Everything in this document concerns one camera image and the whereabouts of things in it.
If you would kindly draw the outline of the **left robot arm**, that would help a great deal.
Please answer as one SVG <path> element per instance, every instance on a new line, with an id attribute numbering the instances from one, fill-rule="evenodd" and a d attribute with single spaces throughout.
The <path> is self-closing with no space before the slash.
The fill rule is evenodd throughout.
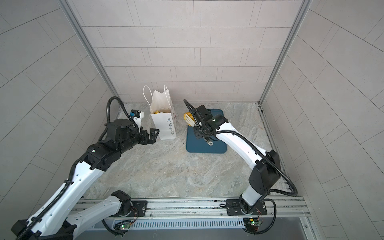
<path id="1" fill-rule="evenodd" d="M 109 167 L 135 145 L 153 145 L 160 133 L 139 127 L 141 112 L 128 113 L 122 100 L 111 97 L 106 106 L 106 128 L 97 143 L 90 145 L 76 160 L 69 176 L 52 197 L 27 220 L 17 221 L 12 232 L 18 240 L 74 240 L 104 219 L 133 211 L 131 197 L 115 191 L 100 203 L 71 214 L 71 210 Z"/>

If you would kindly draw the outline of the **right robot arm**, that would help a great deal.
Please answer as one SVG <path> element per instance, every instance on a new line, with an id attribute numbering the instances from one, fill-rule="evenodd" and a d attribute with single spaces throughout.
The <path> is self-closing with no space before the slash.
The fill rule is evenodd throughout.
<path id="1" fill-rule="evenodd" d="M 231 147 L 252 169 L 249 186 L 239 198 L 243 213 L 249 215 L 256 204 L 270 193 L 296 197 L 298 190 L 293 181 L 281 170 L 280 157 L 276 151 L 267 152 L 240 134 L 227 118 L 211 113 L 204 105 L 193 107 L 186 99 L 184 103 L 192 115 L 194 134 L 212 144 L 212 137 Z"/>

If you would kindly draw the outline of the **white paper bag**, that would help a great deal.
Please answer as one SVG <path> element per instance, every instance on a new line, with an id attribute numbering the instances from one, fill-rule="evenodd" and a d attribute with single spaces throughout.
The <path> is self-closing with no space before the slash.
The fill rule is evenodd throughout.
<path id="1" fill-rule="evenodd" d="M 155 127 L 160 130 L 160 140 L 176 139 L 176 115 L 167 86 L 164 85 L 162 93 L 158 91 L 152 92 L 149 86 L 144 86 L 143 96 L 150 106 L 150 113 Z M 155 111 L 161 111 L 162 113 L 153 114 Z"/>

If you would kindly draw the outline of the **blue rectangular tray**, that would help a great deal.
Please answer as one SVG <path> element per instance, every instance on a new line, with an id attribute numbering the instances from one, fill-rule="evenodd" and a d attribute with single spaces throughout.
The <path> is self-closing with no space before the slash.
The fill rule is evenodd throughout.
<path id="1" fill-rule="evenodd" d="M 227 144 L 223 141 L 215 137 L 211 137 L 210 141 L 212 145 L 209 145 L 204 138 L 197 139 L 193 127 L 188 126 L 186 150 L 189 153 L 224 154 L 227 152 Z"/>

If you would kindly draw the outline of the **left circuit board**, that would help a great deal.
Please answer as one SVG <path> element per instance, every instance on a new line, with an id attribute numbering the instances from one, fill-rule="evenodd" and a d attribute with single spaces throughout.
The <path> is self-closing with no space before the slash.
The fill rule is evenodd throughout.
<path id="1" fill-rule="evenodd" d="M 132 226 L 132 221 L 121 221 L 114 225 L 115 231 L 128 231 Z"/>

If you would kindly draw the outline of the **circuit board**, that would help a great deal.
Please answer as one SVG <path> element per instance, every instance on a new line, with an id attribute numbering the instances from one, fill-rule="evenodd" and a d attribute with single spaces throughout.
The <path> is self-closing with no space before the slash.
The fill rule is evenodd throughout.
<path id="1" fill-rule="evenodd" d="M 263 221 L 260 219 L 243 219 L 245 230 L 248 232 L 255 233 L 259 230 Z"/>
<path id="2" fill-rule="evenodd" d="M 132 226 L 132 221 L 121 221 L 114 225 L 115 231 L 128 231 Z"/>

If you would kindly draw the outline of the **right circuit board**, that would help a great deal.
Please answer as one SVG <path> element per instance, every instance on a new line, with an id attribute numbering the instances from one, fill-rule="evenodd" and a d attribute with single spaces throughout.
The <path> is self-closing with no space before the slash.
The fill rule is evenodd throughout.
<path id="1" fill-rule="evenodd" d="M 248 232 L 255 233 L 259 230 L 263 221 L 260 219 L 243 219 L 245 230 Z"/>

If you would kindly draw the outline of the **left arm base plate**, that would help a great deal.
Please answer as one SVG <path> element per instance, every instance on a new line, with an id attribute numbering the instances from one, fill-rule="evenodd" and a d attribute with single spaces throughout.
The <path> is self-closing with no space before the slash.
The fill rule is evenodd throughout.
<path id="1" fill-rule="evenodd" d="M 144 217 L 148 207 L 147 201 L 125 201 L 122 203 L 119 212 L 120 217 Z"/>

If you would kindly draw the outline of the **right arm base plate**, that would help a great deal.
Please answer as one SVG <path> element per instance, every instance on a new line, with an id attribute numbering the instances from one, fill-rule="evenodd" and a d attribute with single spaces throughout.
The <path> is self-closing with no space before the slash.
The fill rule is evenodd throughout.
<path id="1" fill-rule="evenodd" d="M 268 214 L 263 201 L 257 201 L 251 206 L 242 199 L 228 199 L 224 204 L 220 204 L 220 207 L 226 209 L 228 216 L 264 216 Z"/>

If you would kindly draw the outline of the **aluminium rail frame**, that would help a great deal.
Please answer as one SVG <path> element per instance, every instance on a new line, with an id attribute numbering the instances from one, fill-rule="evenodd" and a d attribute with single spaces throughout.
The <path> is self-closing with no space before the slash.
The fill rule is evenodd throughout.
<path id="1" fill-rule="evenodd" d="M 195 229 L 245 229 L 243 219 L 260 219 L 263 221 L 259 231 L 264 230 L 273 218 L 279 220 L 297 220 L 300 224 L 299 234 L 307 240 L 317 240 L 317 233 L 312 227 L 311 214 L 303 197 L 272 195 L 263 200 L 267 215 L 228 216 L 224 204 L 230 197 L 217 198 L 154 198 L 133 199 L 147 201 L 148 207 L 144 217 L 120 217 L 117 214 L 102 222 L 92 224 L 90 231 L 104 231 L 121 221 L 132 221 L 128 231 L 138 230 L 195 230 Z"/>

